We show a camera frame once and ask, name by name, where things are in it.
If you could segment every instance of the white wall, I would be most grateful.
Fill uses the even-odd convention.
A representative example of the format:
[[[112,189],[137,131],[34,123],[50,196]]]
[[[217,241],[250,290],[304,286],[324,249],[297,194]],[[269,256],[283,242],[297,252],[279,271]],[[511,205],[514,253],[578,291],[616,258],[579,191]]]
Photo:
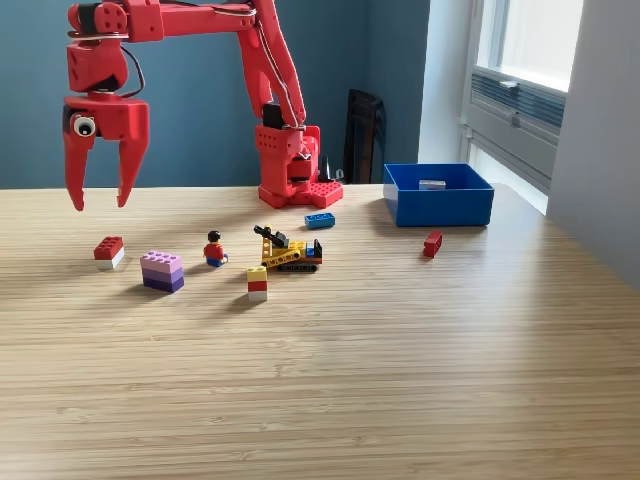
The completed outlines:
[[[548,215],[640,288],[639,21],[585,0]]]
[[[461,160],[457,118],[462,111],[472,3],[472,0],[431,0],[420,163]]]

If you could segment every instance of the pink lego brick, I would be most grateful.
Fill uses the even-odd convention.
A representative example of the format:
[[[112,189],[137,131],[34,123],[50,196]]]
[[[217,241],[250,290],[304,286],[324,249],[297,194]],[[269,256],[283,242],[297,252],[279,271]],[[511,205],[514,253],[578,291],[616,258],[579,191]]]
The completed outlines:
[[[151,251],[140,258],[140,266],[156,272],[173,273],[182,268],[182,258],[170,253]]]

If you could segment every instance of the black chair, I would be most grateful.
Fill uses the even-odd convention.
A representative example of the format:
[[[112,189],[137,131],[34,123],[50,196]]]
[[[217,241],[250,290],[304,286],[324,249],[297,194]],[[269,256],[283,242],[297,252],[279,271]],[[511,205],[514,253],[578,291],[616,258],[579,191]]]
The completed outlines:
[[[343,158],[344,183],[372,182],[376,141],[384,165],[386,124],[384,104],[379,97],[360,90],[349,91]]]

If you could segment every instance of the white lego brick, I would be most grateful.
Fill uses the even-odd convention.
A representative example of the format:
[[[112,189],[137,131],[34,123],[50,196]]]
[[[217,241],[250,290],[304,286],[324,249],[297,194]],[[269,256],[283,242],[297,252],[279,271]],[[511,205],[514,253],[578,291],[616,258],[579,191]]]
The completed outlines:
[[[96,266],[98,270],[113,270],[124,258],[124,247],[120,249],[116,256],[111,260],[94,260],[96,262]]]
[[[266,302],[268,292],[249,292],[250,302]]]
[[[420,180],[420,190],[445,190],[447,182],[440,180]]]

